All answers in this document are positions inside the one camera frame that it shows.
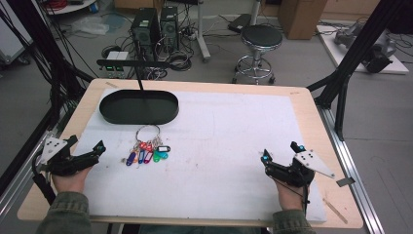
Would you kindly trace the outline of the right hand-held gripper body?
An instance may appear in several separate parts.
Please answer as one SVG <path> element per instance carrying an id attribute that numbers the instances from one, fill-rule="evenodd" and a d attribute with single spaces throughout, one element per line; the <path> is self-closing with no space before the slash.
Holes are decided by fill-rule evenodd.
<path id="1" fill-rule="evenodd" d="M 310 185 L 315 173 L 335 178 L 335 173 L 327 167 L 314 150 L 295 153 L 289 166 L 283 166 L 273 161 L 264 167 L 265 174 L 270 178 L 295 187 Z"/>

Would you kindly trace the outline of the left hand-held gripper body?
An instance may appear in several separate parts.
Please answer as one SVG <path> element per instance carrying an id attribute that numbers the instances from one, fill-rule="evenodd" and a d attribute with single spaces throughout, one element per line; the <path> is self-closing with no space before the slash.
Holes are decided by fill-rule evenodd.
<path id="1" fill-rule="evenodd" d="M 67 139 L 49 136 L 43 144 L 40 156 L 32 162 L 32 172 L 50 173 L 55 176 L 72 176 L 99 162 L 93 158 L 93 150 L 81 155 L 72 155 L 67 147 Z"/>

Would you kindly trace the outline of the black key hanger stand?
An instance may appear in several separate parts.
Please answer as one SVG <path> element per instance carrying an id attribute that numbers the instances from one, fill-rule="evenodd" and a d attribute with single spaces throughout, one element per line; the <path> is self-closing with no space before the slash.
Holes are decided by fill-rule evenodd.
<path id="1" fill-rule="evenodd" d="M 178 98 L 167 91 L 147 90 L 137 78 L 138 90 L 119 90 L 99 104 L 103 119 L 117 125 L 164 125 L 179 112 Z"/>

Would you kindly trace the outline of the person's left hand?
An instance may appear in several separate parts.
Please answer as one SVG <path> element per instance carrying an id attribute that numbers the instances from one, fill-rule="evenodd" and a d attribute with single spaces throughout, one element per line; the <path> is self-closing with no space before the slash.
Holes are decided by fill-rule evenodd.
<path id="1" fill-rule="evenodd" d="M 88 167 L 74 175 L 60 176 L 52 175 L 52 180 L 56 191 L 60 192 L 78 192 L 84 191 L 86 178 L 92 167 Z"/>

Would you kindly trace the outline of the person's right hand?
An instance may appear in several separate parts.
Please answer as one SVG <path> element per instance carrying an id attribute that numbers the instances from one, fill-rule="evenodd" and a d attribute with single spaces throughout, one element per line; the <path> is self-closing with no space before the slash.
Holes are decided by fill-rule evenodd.
<path id="1" fill-rule="evenodd" d="M 279 193 L 279 203 L 284 211 L 304 210 L 304 188 L 294 187 L 285 182 L 275 180 Z"/>

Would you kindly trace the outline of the white foam mat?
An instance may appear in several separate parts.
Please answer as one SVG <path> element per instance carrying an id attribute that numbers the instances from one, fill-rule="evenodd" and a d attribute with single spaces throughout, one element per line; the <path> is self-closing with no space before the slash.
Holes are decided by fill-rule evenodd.
<path id="1" fill-rule="evenodd" d="M 92 115 L 76 153 L 106 151 L 88 175 L 94 216 L 269 221 L 280 208 L 264 150 L 282 165 L 303 141 L 289 97 L 177 93 L 179 112 L 159 128 Z"/>

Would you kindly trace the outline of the grey metal piece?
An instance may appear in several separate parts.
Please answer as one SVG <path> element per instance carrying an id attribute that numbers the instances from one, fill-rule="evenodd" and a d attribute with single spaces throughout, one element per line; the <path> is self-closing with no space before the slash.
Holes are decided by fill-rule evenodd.
<path id="1" fill-rule="evenodd" d="M 339 187 L 343 187 L 343 186 L 346 186 L 346 185 L 351 185 L 355 182 L 356 181 L 352 177 L 344 177 L 344 178 L 339 179 L 339 180 L 336 181 L 336 183 L 338 184 Z"/>

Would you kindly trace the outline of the strip of tan tape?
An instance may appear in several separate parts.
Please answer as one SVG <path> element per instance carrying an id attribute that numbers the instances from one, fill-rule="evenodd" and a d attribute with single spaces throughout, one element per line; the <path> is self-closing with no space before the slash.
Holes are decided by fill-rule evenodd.
<path id="1" fill-rule="evenodd" d="M 348 220 L 327 199 L 323 198 L 322 200 L 345 224 L 348 224 Z"/>

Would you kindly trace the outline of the white power supply unit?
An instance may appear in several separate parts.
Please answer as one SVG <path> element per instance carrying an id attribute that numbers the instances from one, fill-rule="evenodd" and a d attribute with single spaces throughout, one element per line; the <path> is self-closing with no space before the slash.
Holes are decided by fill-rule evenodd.
<path id="1" fill-rule="evenodd" d="M 104 65 L 106 72 L 109 78 L 113 78 L 116 76 L 116 67 L 114 66 L 113 60 L 116 60 L 118 56 L 118 52 L 112 51 L 106 57 L 106 63 Z"/>
<path id="2" fill-rule="evenodd" d="M 117 61 L 119 63 L 115 66 L 115 68 L 116 68 L 116 74 L 118 78 L 125 77 L 124 63 L 128 59 L 128 56 L 129 56 L 128 52 L 119 52 L 117 55 Z"/>

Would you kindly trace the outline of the white board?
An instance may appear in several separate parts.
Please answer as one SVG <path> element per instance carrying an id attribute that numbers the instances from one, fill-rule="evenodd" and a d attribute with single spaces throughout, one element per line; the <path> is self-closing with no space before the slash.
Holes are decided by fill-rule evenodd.
<path id="1" fill-rule="evenodd" d="M 326 48 L 331 59 L 333 60 L 333 63 L 335 64 L 335 66 L 338 66 L 344 58 L 344 55 L 347 53 L 348 49 L 344 45 L 336 45 L 334 43 L 334 38 L 337 29 L 333 26 L 318 25 L 317 30 L 324 47 Z M 392 63 L 390 63 L 383 70 L 381 70 L 381 74 L 405 75 L 409 72 L 405 65 L 402 64 L 396 56 L 390 56 L 390 60 L 392 61 Z"/>

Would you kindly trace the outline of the clear plastic bag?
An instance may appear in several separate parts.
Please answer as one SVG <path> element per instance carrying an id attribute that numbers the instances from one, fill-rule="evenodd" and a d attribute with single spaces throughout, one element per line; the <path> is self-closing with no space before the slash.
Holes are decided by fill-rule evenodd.
<path id="1" fill-rule="evenodd" d="M 85 17 L 74 21 L 72 24 L 74 31 L 82 31 L 93 35 L 105 35 L 109 30 L 109 25 L 103 22 L 101 17 Z"/>

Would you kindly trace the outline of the black round stool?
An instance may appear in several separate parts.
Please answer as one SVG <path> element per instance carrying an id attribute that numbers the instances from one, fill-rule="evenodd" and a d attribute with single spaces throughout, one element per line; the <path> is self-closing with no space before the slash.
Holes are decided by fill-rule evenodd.
<path id="1" fill-rule="evenodd" d="M 232 83 L 236 84 L 238 77 L 244 76 L 254 79 L 256 84 L 259 84 L 261 79 L 269 79 L 269 83 L 274 84 L 273 67 L 263 56 L 282 44 L 282 34 L 272 26 L 256 24 L 244 27 L 241 36 L 251 54 L 237 61 Z"/>

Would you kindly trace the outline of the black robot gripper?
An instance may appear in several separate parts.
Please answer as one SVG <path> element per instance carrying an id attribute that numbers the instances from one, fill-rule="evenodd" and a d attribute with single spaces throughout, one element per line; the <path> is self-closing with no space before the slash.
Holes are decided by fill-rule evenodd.
<path id="1" fill-rule="evenodd" d="M 383 32 L 369 49 L 361 64 L 370 73 L 379 73 L 392 63 L 390 56 L 396 51 L 395 41 Z"/>

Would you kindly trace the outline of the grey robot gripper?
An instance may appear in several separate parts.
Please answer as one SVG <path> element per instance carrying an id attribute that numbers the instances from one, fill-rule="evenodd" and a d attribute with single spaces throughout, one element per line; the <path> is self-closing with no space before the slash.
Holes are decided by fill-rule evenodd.
<path id="1" fill-rule="evenodd" d="M 356 22 L 348 29 L 338 30 L 334 38 L 334 43 L 336 45 L 344 45 L 347 49 L 349 49 L 357 39 L 357 36 L 359 35 L 362 28 L 363 25 Z"/>

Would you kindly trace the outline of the black computer tower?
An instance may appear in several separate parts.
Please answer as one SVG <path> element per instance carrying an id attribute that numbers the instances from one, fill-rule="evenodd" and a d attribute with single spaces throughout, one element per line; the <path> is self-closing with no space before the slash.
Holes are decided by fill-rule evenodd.
<path id="1" fill-rule="evenodd" d="M 167 51 L 174 52 L 178 45 L 178 15 L 177 8 L 166 6 L 161 11 L 160 25 L 164 37 L 164 46 Z"/>
<path id="2" fill-rule="evenodd" d="M 161 34 L 155 8 L 138 9 L 131 25 L 131 35 L 137 54 L 147 61 L 156 61 L 156 44 Z"/>

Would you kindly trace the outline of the cardboard box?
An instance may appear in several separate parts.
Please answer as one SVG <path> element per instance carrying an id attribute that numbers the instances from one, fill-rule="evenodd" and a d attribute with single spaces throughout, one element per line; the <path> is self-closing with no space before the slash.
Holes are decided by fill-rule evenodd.
<path id="1" fill-rule="evenodd" d="M 327 0 L 282 0 L 278 20 L 289 40 L 310 40 Z"/>

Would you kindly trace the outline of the round white table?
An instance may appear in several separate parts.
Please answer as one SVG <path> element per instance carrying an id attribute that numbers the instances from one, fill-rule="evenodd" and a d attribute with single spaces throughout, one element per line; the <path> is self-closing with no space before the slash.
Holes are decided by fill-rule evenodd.
<path id="1" fill-rule="evenodd" d="M 72 4 L 67 3 L 64 7 L 62 6 L 59 6 L 56 8 L 47 7 L 46 10 L 49 14 L 61 15 L 61 14 L 76 12 L 82 9 L 87 9 L 91 5 L 95 4 L 96 2 L 97 0 L 84 0 L 83 3 L 80 5 L 72 5 Z"/>

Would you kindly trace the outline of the black flat case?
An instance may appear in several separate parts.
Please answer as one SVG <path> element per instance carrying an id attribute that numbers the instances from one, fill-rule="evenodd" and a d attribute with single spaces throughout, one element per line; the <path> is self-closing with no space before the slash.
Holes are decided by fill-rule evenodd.
<path id="1" fill-rule="evenodd" d="M 233 32 L 240 33 L 242 29 L 250 24 L 251 14 L 241 14 L 232 20 L 227 28 Z"/>

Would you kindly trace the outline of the white desk leg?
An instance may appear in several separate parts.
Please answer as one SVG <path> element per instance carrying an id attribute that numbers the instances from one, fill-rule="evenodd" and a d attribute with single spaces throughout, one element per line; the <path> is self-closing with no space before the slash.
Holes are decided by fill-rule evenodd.
<path id="1" fill-rule="evenodd" d="M 203 17 L 204 17 L 204 11 L 203 11 L 203 5 L 204 5 L 204 0 L 197 0 L 197 23 L 198 23 L 198 29 L 196 32 L 196 39 L 200 48 L 200 52 L 202 54 L 202 60 L 203 62 L 208 62 L 210 60 L 210 53 L 207 48 L 207 43 L 204 39 L 204 22 L 203 22 Z"/>

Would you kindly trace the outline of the aluminium rail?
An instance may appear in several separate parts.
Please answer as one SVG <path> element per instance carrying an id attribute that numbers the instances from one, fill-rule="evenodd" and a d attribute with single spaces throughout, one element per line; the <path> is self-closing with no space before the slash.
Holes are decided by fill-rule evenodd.
<path id="1" fill-rule="evenodd" d="M 30 137 L 16 158 L 0 177 L 0 183 L 7 184 L 4 190 L 0 189 L 0 225 L 5 221 L 26 185 L 32 181 L 31 170 L 34 156 L 41 150 L 48 137 L 55 137 L 55 131 L 45 131 L 40 136 Z"/>
<path id="2" fill-rule="evenodd" d="M 341 140 L 334 131 L 335 117 L 333 112 L 330 109 L 322 109 L 321 107 L 318 108 L 318 111 L 338 156 L 345 179 L 349 182 L 348 186 L 353 193 L 364 226 L 369 234 L 385 234 L 385 230 L 370 201 L 351 152 L 346 142 Z"/>

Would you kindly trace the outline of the black metal frame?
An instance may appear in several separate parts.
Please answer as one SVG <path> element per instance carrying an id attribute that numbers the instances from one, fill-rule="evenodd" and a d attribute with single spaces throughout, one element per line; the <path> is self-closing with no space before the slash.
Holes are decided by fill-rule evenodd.
<path id="1" fill-rule="evenodd" d="M 33 46 L 28 45 L 1 9 L 0 19 L 35 59 L 39 70 L 51 85 L 49 114 L 50 125 L 54 126 L 59 122 L 60 109 L 69 101 L 79 100 L 85 93 L 86 89 L 81 86 L 80 81 L 92 82 L 94 78 L 66 59 L 32 0 L 6 0 L 6 2 L 33 40 Z"/>
<path id="2" fill-rule="evenodd" d="M 343 122 L 350 78 L 367 56 L 368 50 L 407 2 L 408 0 L 380 0 L 338 67 L 330 75 L 307 87 L 310 92 L 323 87 L 321 94 L 315 98 L 316 106 L 322 109 L 330 109 L 332 101 L 338 98 L 334 132 L 341 141 L 344 140 Z"/>

